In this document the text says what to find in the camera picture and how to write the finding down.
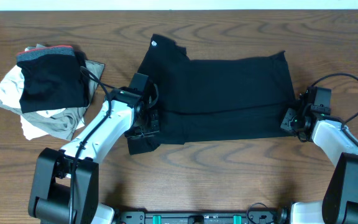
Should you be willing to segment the black t-shirt with logo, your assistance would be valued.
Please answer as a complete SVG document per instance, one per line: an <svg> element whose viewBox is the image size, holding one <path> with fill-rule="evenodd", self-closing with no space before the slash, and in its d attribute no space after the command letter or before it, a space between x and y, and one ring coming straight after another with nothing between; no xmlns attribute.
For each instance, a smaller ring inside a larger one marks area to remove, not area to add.
<svg viewBox="0 0 358 224"><path fill-rule="evenodd" d="M160 130L129 139L129 153L162 144L277 138L295 101L284 52L239 60L192 60L186 49L155 34L138 69L157 85Z"/></svg>

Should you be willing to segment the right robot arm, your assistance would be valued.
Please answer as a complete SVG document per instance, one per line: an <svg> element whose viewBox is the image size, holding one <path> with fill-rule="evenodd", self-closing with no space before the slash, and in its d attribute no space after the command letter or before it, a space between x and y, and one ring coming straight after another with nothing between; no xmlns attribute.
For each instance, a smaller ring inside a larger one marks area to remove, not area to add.
<svg viewBox="0 0 358 224"><path fill-rule="evenodd" d="M330 112L328 104L316 101L286 110L281 128L317 145L335 170L321 201L283 208L275 223L358 223L358 140Z"/></svg>

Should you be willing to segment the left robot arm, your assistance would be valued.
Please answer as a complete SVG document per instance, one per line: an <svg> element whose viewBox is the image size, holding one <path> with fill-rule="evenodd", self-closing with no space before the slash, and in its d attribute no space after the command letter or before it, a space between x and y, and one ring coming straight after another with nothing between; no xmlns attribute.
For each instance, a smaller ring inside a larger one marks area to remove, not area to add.
<svg viewBox="0 0 358 224"><path fill-rule="evenodd" d="M115 88L76 138L59 150L45 148L36 161L29 215L41 223L114 223L115 210L99 202L99 167L122 135L157 132L152 107L158 98L156 86Z"/></svg>

